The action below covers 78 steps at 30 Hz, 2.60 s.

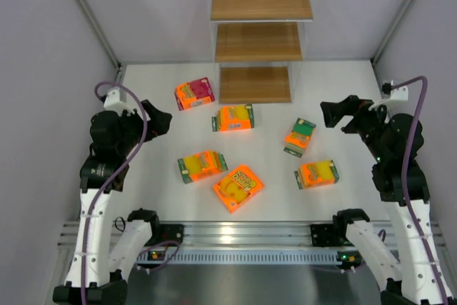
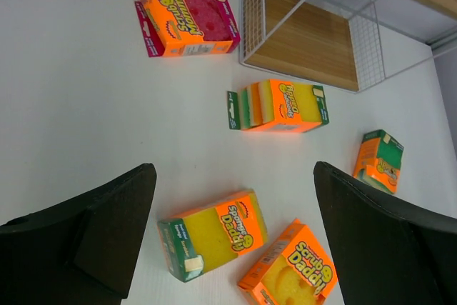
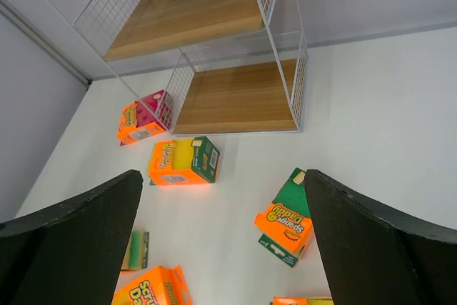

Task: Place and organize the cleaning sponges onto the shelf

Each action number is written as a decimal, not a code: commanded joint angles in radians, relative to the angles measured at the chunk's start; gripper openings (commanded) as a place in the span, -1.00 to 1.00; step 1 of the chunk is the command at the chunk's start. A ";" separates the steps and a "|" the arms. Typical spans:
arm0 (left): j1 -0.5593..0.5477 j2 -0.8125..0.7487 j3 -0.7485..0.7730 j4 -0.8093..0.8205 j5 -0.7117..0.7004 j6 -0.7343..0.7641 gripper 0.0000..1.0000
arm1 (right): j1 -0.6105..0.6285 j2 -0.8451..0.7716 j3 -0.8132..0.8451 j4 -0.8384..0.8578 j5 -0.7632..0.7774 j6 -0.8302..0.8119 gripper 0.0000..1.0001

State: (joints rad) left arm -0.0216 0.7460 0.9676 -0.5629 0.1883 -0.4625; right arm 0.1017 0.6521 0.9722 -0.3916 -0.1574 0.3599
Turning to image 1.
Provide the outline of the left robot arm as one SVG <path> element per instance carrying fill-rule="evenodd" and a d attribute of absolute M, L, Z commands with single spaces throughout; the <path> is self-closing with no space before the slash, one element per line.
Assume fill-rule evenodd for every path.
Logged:
<path fill-rule="evenodd" d="M 80 170 L 81 214 L 73 261 L 56 304 L 124 304 L 131 270 L 160 228 L 155 211 L 132 211 L 121 238 L 110 246 L 117 197 L 140 146 L 166 134 L 172 115 L 149 101 L 140 109 L 104 110 L 91 118 L 89 156 Z"/>

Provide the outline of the green top sponge pack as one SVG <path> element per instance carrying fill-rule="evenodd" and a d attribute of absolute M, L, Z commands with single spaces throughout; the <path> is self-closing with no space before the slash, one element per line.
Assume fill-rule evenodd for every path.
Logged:
<path fill-rule="evenodd" d="M 291 132 L 284 140 L 283 150 L 290 155 L 301 158 L 309 145 L 315 128 L 316 125 L 314 123 L 297 118 Z"/>

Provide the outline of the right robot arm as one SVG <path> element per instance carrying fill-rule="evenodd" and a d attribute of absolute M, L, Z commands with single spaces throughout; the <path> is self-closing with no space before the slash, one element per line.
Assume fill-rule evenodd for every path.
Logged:
<path fill-rule="evenodd" d="M 342 132 L 358 134 L 376 160 L 372 180 L 390 219 L 397 255 L 363 210 L 341 210 L 333 223 L 375 277 L 382 304 L 455 304 L 433 238 L 426 176 L 415 160 L 424 143 L 421 124 L 410 114 L 388 117 L 386 105 L 354 95 L 320 107 L 328 128 L 351 117 Z"/>

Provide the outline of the yellow sponge pack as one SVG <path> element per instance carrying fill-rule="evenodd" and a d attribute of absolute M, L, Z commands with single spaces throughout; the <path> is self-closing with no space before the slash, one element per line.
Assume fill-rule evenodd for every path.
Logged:
<path fill-rule="evenodd" d="M 207 179 L 228 170 L 224 155 L 212 150 L 181 158 L 178 160 L 178 166 L 185 184 Z"/>
<path fill-rule="evenodd" d="M 302 164 L 294 174 L 299 189 L 335 184 L 340 179 L 332 159 Z"/>

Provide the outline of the orange green sponge pack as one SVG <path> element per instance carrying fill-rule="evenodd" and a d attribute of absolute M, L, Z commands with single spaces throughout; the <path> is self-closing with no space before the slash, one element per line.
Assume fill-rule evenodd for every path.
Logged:
<path fill-rule="evenodd" d="M 211 117 L 211 125 L 213 132 L 253 129 L 255 126 L 253 107 L 251 104 L 222 106 Z"/>

